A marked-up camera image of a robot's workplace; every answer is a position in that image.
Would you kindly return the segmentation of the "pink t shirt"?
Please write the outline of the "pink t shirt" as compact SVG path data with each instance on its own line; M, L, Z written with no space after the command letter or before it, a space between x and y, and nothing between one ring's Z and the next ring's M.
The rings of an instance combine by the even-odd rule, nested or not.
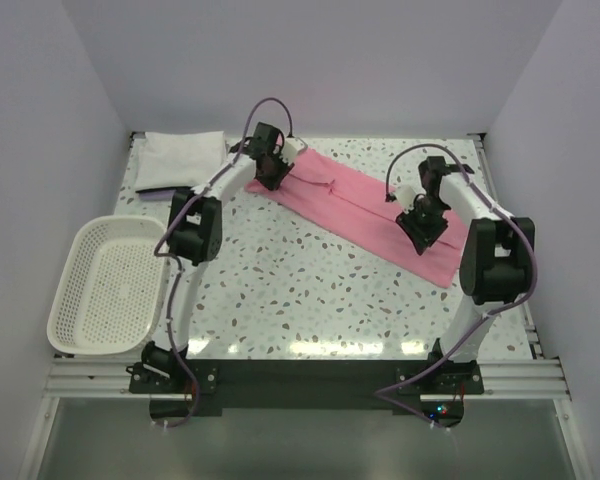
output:
M262 195L430 283L448 288L460 266L468 228L448 211L448 228L433 247L419 255L396 223L399 205L385 201L384 183L313 149L297 157L274 191L258 181L244 190Z

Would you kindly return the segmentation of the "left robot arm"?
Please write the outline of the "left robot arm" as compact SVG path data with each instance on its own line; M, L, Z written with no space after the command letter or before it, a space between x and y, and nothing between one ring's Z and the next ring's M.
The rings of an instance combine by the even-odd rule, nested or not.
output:
M223 207L251 181L268 191L279 189L305 149L291 132L260 122L209 179L175 191L167 230L154 250L171 275L156 328L141 353L143 366L166 378L187 374L190 317L201 277L222 245Z

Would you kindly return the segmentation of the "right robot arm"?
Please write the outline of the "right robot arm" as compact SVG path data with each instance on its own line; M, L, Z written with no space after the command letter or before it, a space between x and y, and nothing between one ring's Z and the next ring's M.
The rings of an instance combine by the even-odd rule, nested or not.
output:
M404 186L393 194L403 208L396 223L416 253L424 254L441 239L450 227L449 212L468 228L459 267L463 297L437 340L444 360L468 363L477 359L496 317L526 301L535 288L535 224L498 206L464 164L430 156L420 163L418 173L421 191Z

